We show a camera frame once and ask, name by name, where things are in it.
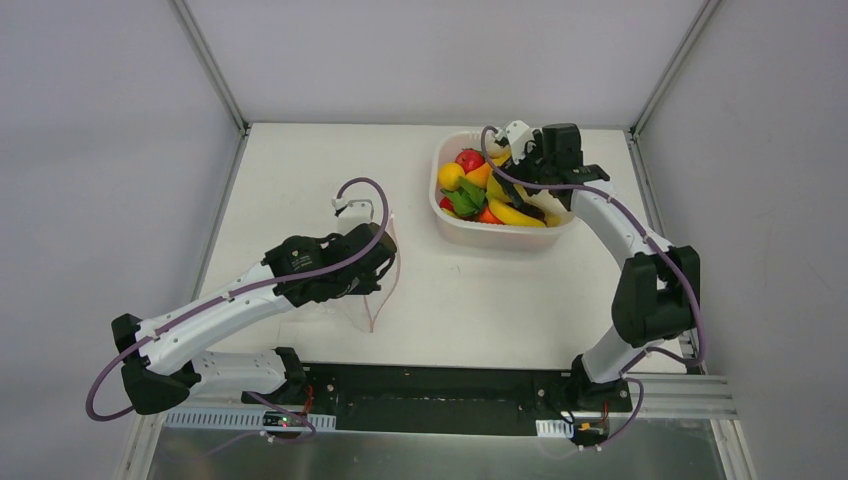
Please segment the clear zip top bag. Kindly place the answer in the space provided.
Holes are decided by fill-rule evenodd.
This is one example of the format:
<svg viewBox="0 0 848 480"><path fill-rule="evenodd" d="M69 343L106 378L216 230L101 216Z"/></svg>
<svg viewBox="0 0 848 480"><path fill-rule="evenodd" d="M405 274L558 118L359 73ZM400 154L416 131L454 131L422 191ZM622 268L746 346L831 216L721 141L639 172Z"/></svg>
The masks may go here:
<svg viewBox="0 0 848 480"><path fill-rule="evenodd" d="M331 232L323 237L293 236L283 242L281 247L279 276L296 275L306 272L322 271L328 267L342 263L328 264L324 258L324 247L327 245L328 236L337 233ZM368 249L379 241L376 236L359 253L350 260L353 263L361 257ZM394 265L388 273L379 281L380 291L369 295L333 295L330 286L330 273L324 272L309 278L287 281L277 287L277 291L283 294L293 305L300 307L310 303L336 302L340 310L360 330L372 333L375 330L377 318L384 304L396 289L399 280L400 255L397 247L397 256Z"/></svg>

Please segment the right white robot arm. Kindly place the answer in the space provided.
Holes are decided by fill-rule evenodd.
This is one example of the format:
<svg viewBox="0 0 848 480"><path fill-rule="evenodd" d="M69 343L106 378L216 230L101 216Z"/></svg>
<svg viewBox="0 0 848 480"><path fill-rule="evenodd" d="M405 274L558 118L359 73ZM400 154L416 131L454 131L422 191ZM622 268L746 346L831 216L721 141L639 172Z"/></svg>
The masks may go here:
<svg viewBox="0 0 848 480"><path fill-rule="evenodd" d="M609 174L587 164L582 136L573 123L534 129L521 121L481 132L482 154L508 150L493 172L510 199L522 202L549 193L586 224L616 261L620 276L611 305L612 325L576 357L559 391L547 398L559 410L595 410L627 389L626 373L649 353L674 360L665 341L700 324L700 258L645 227L617 196Z"/></svg>

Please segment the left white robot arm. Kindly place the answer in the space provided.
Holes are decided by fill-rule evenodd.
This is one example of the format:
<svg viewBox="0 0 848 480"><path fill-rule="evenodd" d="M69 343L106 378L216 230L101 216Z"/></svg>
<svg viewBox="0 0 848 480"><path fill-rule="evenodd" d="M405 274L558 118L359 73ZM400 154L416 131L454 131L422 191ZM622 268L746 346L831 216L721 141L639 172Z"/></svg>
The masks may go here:
<svg viewBox="0 0 848 480"><path fill-rule="evenodd" d="M377 292L397 253L376 223L323 238L292 236L204 298L155 318L116 318L111 328L133 410L156 414L192 397L234 392L244 403L297 402L307 380L294 349L225 353L212 345L310 303Z"/></svg>

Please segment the yellow toy cabbage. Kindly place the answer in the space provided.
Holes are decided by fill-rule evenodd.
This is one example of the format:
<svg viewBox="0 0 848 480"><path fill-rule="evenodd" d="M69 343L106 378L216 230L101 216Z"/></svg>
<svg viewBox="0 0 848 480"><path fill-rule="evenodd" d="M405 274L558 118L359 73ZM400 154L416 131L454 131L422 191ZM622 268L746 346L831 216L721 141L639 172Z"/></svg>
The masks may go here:
<svg viewBox="0 0 848 480"><path fill-rule="evenodd" d="M498 157L493 157L492 160L497 167L502 167L505 162L507 162L511 158L511 155L505 153ZM512 197L504 191L503 186L499 183L501 177L497 175L494 171L491 171L489 178L487 180L486 186L486 195L488 199L497 199L503 203L512 203L516 204L516 201L512 199ZM520 201L524 202L528 200L528 195L523 186L515 186L515 191L519 195Z"/></svg>

